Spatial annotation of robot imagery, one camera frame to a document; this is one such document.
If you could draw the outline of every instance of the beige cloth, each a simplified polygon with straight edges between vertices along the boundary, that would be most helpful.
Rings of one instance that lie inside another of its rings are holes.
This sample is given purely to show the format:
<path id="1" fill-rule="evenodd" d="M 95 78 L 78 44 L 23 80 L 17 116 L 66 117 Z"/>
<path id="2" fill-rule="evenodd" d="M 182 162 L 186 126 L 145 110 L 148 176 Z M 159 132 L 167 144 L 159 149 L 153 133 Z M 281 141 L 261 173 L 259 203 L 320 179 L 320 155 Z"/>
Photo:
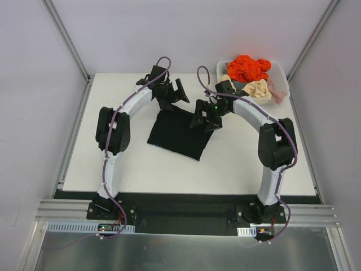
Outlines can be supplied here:
<path id="1" fill-rule="evenodd" d="M 248 83 L 244 86 L 243 90 L 253 98 L 266 98 L 269 100 L 272 98 L 272 94 L 268 90 L 267 81 L 265 79 Z"/>

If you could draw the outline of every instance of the white wall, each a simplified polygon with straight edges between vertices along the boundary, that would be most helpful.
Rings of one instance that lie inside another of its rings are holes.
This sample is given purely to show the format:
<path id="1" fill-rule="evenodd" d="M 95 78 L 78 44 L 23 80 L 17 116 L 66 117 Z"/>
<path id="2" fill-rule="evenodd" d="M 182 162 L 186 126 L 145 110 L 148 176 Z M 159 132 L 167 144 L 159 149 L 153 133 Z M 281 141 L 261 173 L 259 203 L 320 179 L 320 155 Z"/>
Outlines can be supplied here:
<path id="1" fill-rule="evenodd" d="M 343 0 L 292 80 L 320 189 L 361 270 L 361 1 Z"/>
<path id="2" fill-rule="evenodd" d="M 91 74 L 149 72 L 160 56 L 173 73 L 238 54 L 279 61 L 286 73 L 330 0 L 54 0 Z"/>
<path id="3" fill-rule="evenodd" d="M 85 83 L 40 0 L 0 2 L 0 270 L 19 268 Z"/>

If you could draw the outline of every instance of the pink cloth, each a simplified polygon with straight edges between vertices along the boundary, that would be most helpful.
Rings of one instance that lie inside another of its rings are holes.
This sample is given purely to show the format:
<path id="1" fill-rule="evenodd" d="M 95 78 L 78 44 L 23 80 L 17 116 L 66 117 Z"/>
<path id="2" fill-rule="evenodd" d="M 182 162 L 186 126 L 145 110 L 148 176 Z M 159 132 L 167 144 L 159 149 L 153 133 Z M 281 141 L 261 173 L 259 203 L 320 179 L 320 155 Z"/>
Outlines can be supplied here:
<path id="1" fill-rule="evenodd" d="M 276 87 L 271 79 L 267 80 L 267 87 L 272 94 L 272 100 L 274 100 L 276 104 L 280 104 L 283 101 L 284 97 L 286 97 L 287 95 L 283 91 L 276 90 Z"/>

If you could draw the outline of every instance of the black bracket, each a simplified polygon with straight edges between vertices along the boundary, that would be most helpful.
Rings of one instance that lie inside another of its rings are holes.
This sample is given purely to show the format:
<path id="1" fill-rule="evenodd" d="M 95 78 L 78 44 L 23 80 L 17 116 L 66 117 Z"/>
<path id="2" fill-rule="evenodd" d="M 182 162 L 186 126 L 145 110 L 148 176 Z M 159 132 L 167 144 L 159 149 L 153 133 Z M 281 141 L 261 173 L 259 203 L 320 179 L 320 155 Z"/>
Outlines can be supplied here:
<path id="1" fill-rule="evenodd" d="M 147 83 L 147 81 L 154 80 L 157 76 L 161 75 L 163 72 L 165 72 L 165 68 L 154 65 L 152 68 L 152 72 L 144 79 L 141 79 L 137 82 L 137 85 L 144 85 Z M 161 110 L 173 110 L 172 106 L 170 106 L 172 103 L 176 103 L 179 100 L 182 100 L 186 103 L 189 103 L 190 100 L 188 99 L 182 82 L 178 78 L 175 80 L 175 83 L 177 85 L 177 90 L 174 90 L 172 82 L 169 80 L 169 73 L 162 76 L 155 82 L 151 83 L 148 88 L 152 90 L 152 99 L 156 98 L 159 107 Z"/>
<path id="2" fill-rule="evenodd" d="M 292 120 L 286 118 L 279 122 L 290 135 L 297 149 Z M 265 167 L 273 171 L 292 162 L 294 158 L 292 145 L 276 123 L 265 124 L 259 128 L 258 157 Z"/>
<path id="3" fill-rule="evenodd" d="M 273 217 L 276 219 L 276 223 L 284 224 L 286 222 L 284 208 L 279 202 L 264 206 L 258 198 L 252 205 L 240 206 L 237 209 L 237 219 L 239 217 L 254 224 L 269 223 Z"/>
<path id="4" fill-rule="evenodd" d="M 129 115 L 125 112 L 117 113 L 115 117 L 116 127 L 110 127 L 112 116 L 114 114 L 112 108 L 103 107 L 99 112 L 98 126 L 96 127 L 95 140 L 99 144 L 101 150 L 105 149 L 109 129 L 111 131 L 111 138 L 109 142 L 108 151 L 116 155 L 120 151 L 125 151 L 130 142 L 130 120 Z"/>
<path id="5" fill-rule="evenodd" d="M 238 97 L 248 96 L 243 90 L 233 89 L 229 80 L 219 82 L 215 85 L 215 89 L 218 93 L 231 94 Z M 221 117 L 225 114 L 233 112 L 233 102 L 236 98 L 234 97 L 223 97 L 216 98 L 216 102 L 206 102 L 204 100 L 196 101 L 196 109 L 190 128 L 196 127 L 203 123 L 202 113 L 206 113 L 206 122 L 208 123 L 205 131 L 210 132 L 222 128 Z"/>
<path id="6" fill-rule="evenodd" d="M 123 207 L 127 224 L 134 225 L 137 217 L 137 209 L 134 202 L 122 202 L 119 194 L 115 197 L 115 200 Z M 119 218 L 119 208 L 114 204 L 111 199 L 101 197 L 98 193 L 89 203 L 86 218 L 89 220 L 114 220 Z"/>

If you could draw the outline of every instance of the orange cloth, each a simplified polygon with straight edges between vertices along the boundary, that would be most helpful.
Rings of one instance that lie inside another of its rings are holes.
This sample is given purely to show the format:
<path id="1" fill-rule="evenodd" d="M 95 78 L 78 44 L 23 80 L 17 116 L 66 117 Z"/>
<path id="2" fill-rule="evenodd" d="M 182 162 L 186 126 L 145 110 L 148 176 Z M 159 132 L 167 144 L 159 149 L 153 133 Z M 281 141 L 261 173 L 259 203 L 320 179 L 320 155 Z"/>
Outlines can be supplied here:
<path id="1" fill-rule="evenodd" d="M 271 68 L 271 62 L 266 59 L 254 60 L 248 55 L 239 55 L 233 60 L 227 69 L 232 80 L 242 83 L 250 83 L 261 79 L 268 79 L 266 72 Z"/>

